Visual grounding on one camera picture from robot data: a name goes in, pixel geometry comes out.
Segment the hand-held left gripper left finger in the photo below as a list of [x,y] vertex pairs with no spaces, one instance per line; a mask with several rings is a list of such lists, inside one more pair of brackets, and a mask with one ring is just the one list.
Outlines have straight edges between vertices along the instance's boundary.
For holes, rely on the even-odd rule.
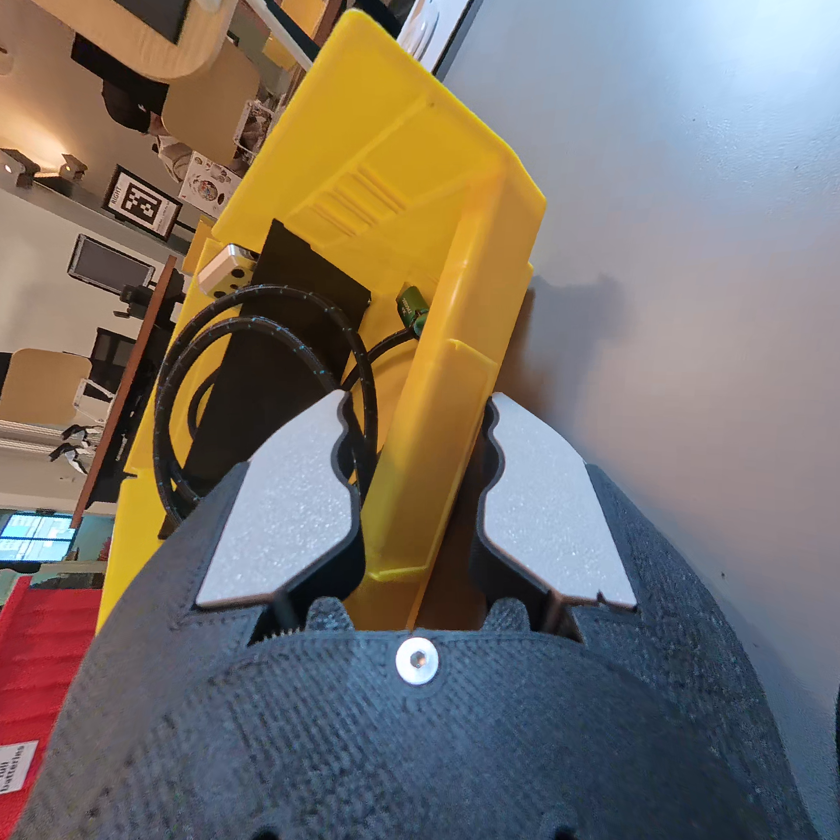
[[347,598],[364,576],[361,494],[350,394],[334,390],[250,457],[196,607],[262,606],[279,627],[306,622],[320,598]]

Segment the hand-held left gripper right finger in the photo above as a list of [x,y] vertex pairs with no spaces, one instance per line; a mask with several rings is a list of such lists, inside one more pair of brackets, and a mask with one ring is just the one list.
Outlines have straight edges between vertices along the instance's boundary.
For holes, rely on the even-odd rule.
[[520,602],[537,632],[559,632],[577,606],[634,612],[637,595],[584,459],[500,392],[487,402],[481,433],[471,580],[489,606]]

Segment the yellow plastic storage bin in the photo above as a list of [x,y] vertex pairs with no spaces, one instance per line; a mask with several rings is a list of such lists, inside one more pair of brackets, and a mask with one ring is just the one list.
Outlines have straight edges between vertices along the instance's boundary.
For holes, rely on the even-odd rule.
[[513,149],[370,16],[341,17],[203,247],[267,255],[274,222],[371,294],[360,337],[429,303],[373,363],[379,450],[361,523],[363,629],[412,629],[532,278],[546,200]]

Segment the small monitor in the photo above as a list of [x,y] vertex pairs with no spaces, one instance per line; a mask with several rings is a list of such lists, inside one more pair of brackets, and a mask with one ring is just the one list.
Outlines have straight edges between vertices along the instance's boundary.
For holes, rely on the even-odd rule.
[[120,297],[126,287],[149,286],[155,266],[79,234],[66,273],[74,280]]

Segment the white printed box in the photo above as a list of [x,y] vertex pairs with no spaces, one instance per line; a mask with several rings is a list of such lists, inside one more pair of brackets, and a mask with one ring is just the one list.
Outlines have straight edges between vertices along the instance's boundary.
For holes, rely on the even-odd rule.
[[177,198],[201,214],[218,219],[241,182],[235,172],[193,152]]

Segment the silver adapter block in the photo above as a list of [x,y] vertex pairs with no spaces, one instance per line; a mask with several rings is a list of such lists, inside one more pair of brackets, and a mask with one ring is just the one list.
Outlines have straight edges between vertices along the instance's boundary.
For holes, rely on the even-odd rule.
[[209,298],[223,298],[251,283],[258,260],[258,252],[236,244],[226,245],[197,272],[197,287]]

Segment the beige curved table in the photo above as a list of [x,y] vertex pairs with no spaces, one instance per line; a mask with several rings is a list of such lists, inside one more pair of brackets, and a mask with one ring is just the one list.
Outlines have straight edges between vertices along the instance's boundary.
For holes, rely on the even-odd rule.
[[209,68],[226,39],[236,1],[189,2],[176,43],[113,1],[37,1],[36,5],[126,67],[172,82]]

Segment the black flat device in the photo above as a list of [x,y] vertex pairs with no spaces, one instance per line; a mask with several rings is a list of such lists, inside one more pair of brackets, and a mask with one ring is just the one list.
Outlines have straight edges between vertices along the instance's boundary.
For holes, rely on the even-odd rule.
[[[253,285],[289,286],[319,294],[358,329],[371,293],[274,221]],[[351,351],[340,329],[314,305],[287,297],[259,297],[242,305],[242,317],[262,316],[288,328],[338,380]],[[326,395],[305,363],[278,339],[238,332],[226,348],[189,455],[185,477],[204,496],[267,438]]]

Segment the wooden desk edge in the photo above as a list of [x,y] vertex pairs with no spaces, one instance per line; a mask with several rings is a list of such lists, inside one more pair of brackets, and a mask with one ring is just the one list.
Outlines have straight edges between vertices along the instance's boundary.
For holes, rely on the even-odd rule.
[[183,275],[176,268],[176,258],[172,255],[147,300],[140,332],[71,516],[70,525],[74,529],[92,512],[95,503],[116,501],[122,482],[133,477],[128,472],[130,450],[172,339],[175,328],[172,312],[175,305],[182,302],[182,287]]

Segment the lit display screen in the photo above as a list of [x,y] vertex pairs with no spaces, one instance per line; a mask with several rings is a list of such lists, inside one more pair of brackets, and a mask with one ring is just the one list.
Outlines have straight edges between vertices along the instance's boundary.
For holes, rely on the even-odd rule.
[[54,563],[71,549],[76,529],[68,514],[13,512],[2,516],[1,562]]

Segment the red cloth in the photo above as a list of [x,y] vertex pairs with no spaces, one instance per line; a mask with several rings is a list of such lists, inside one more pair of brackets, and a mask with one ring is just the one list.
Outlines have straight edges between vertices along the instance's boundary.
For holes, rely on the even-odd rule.
[[99,589],[14,583],[1,617],[1,743],[44,747],[98,620]]

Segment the white paper label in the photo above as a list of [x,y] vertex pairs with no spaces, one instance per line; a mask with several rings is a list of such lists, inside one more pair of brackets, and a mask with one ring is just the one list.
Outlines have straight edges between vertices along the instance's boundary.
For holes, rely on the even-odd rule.
[[24,789],[38,747],[38,740],[1,745],[1,795]]

